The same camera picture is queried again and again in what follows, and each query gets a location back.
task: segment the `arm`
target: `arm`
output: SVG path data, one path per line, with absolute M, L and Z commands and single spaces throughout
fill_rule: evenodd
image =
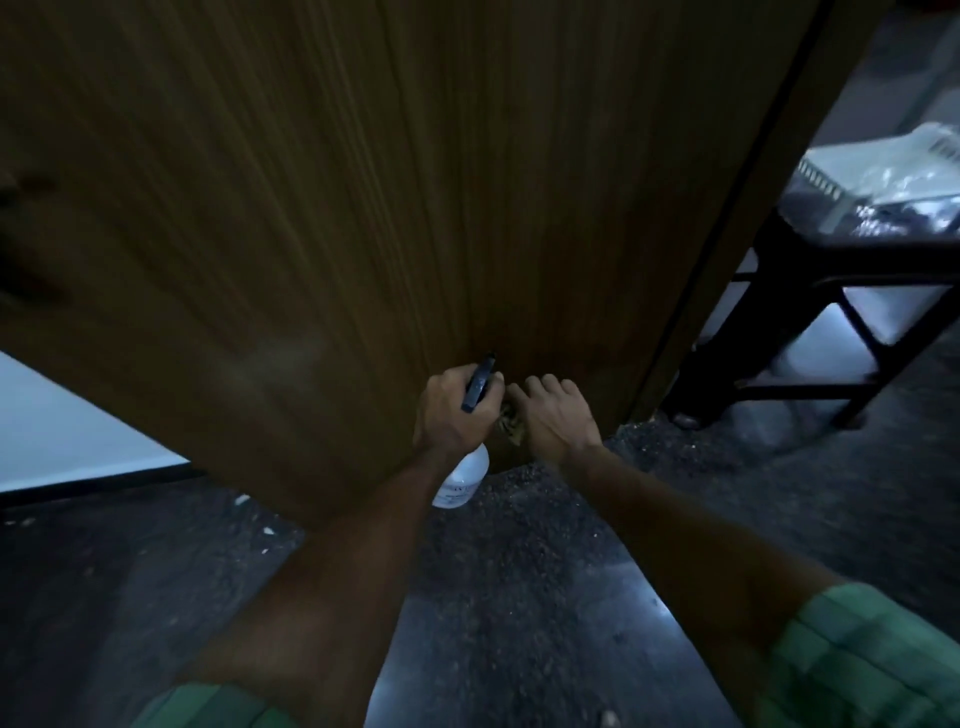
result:
M 741 717 L 754 717 L 766 656 L 814 595 L 842 579 L 773 546 L 603 447 L 577 385 L 553 375 L 510 395 L 533 453 L 560 470 L 630 551 Z
M 356 510 L 308 534 L 184 681 L 233 683 L 303 725 L 363 724 L 430 501 L 499 414 L 500 374 L 473 413 L 461 411 L 473 369 L 430 377 L 410 460 Z

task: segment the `wooden door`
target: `wooden door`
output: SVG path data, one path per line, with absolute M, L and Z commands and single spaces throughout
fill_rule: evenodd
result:
M 489 349 L 609 433 L 819 6 L 4 0 L 0 348 L 307 523 Z

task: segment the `cloth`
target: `cloth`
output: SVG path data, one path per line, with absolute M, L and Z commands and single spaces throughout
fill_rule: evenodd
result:
M 960 725 L 960 645 L 866 584 L 813 597 L 770 658 L 761 728 Z

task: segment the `spray bottle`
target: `spray bottle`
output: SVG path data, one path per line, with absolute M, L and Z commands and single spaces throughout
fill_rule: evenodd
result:
M 496 355 L 493 352 L 480 362 L 467 383 L 467 393 L 460 408 L 464 412 L 472 412 L 487 391 L 487 384 L 493 374 L 493 364 Z M 437 508 L 459 508 L 476 493 L 480 481 L 490 467 L 490 455 L 487 447 L 481 443 L 480 447 L 461 460 L 453 473 L 446 477 L 444 484 L 433 498 Z

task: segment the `baseboard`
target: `baseboard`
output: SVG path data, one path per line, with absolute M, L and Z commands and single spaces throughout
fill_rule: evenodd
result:
M 195 468 L 190 463 L 169 465 L 164 468 L 150 468 L 146 471 L 134 473 L 120 473 L 106 477 L 91 477 L 87 480 L 71 480 L 66 483 L 41 485 L 36 488 L 23 488 L 16 491 L 0 493 L 0 510 L 15 508 L 21 505 L 47 503 L 51 500 L 65 498 L 94 496 L 101 493 L 123 491 L 128 488 L 139 488 L 144 485 L 160 485 L 174 483 L 178 480 L 189 480 L 202 477 L 206 473 Z

